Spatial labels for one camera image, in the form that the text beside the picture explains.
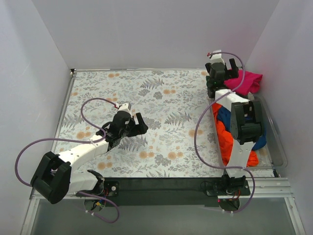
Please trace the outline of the pink t-shirt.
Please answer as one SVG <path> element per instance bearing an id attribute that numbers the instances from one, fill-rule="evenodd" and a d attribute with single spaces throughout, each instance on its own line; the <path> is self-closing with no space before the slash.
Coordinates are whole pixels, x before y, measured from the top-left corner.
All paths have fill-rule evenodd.
<path id="1" fill-rule="evenodd" d="M 224 81 L 224 85 L 230 90 L 235 89 L 239 86 L 243 78 L 243 71 L 239 70 L 238 78 L 231 78 Z M 234 92 L 240 95 L 248 95 L 249 93 L 256 94 L 260 90 L 260 83 L 262 81 L 263 75 L 253 72 L 246 71 L 243 83 Z"/>

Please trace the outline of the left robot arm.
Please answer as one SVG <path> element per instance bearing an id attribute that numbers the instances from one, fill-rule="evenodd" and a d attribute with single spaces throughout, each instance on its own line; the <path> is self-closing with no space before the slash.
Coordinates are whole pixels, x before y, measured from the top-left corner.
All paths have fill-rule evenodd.
<path id="1" fill-rule="evenodd" d="M 51 204 L 60 202 L 69 193 L 98 196 L 104 191 L 105 178 L 95 170 L 79 173 L 76 170 L 118 146 L 123 138 L 143 135 L 147 130 L 141 113 L 133 116 L 129 111 L 119 110 L 87 143 L 58 154 L 45 153 L 30 184 Z"/>

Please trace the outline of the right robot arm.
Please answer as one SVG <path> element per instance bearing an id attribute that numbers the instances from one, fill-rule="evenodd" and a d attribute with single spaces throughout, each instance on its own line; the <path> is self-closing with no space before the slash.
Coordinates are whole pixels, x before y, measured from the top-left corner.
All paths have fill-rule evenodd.
<path id="1" fill-rule="evenodd" d="M 230 112 L 229 132 L 233 140 L 222 177 L 205 184 L 208 195 L 238 195 L 247 187 L 245 168 L 254 145 L 264 133 L 261 103 L 237 95 L 224 84 L 239 76 L 235 60 L 229 62 L 230 69 L 220 55 L 213 55 L 205 65 L 209 73 L 206 78 L 208 96 Z"/>

